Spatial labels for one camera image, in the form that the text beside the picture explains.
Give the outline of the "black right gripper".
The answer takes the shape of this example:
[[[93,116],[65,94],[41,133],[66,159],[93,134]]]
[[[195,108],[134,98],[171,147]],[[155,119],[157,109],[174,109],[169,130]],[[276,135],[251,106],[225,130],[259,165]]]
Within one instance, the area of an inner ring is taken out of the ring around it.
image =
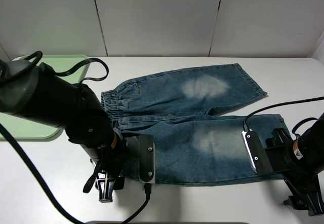
[[[272,137],[266,139],[265,149],[268,165],[263,169],[263,175],[282,173],[283,175],[303,176],[304,170],[299,167],[293,157],[291,136],[284,128],[276,128]],[[295,210],[307,210],[308,215],[323,215],[323,199],[318,175],[302,180],[284,178],[284,182],[292,195],[283,202]]]

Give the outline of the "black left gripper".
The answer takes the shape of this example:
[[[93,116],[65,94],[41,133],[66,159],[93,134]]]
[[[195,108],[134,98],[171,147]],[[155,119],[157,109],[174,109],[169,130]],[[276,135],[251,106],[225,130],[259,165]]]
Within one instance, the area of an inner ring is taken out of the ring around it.
[[[118,177],[124,174],[128,163],[140,162],[140,134],[115,129],[112,143],[96,148],[99,159],[89,181],[96,179],[101,203],[113,202],[113,191]]]

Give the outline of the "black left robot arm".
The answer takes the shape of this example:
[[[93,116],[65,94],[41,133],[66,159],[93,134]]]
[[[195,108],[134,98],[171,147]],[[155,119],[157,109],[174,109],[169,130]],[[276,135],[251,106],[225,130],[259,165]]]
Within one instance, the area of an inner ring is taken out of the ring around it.
[[[1,62],[1,112],[64,130],[68,140],[80,145],[94,165],[84,193],[95,186],[99,200],[111,202],[113,191],[125,183],[120,174],[128,159],[126,144],[89,86],[64,80],[93,62],[97,58],[85,59],[64,72],[32,57]]]

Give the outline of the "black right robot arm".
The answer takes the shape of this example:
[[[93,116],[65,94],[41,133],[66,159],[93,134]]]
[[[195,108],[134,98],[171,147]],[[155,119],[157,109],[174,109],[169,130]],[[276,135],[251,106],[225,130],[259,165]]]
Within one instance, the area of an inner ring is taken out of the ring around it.
[[[303,134],[296,130],[306,122],[314,124]],[[295,210],[307,210],[309,216],[323,215],[323,199],[318,174],[323,171],[323,116],[300,121],[292,130],[292,139],[283,128],[272,131],[265,150],[272,170],[280,173],[291,195],[283,203]]]

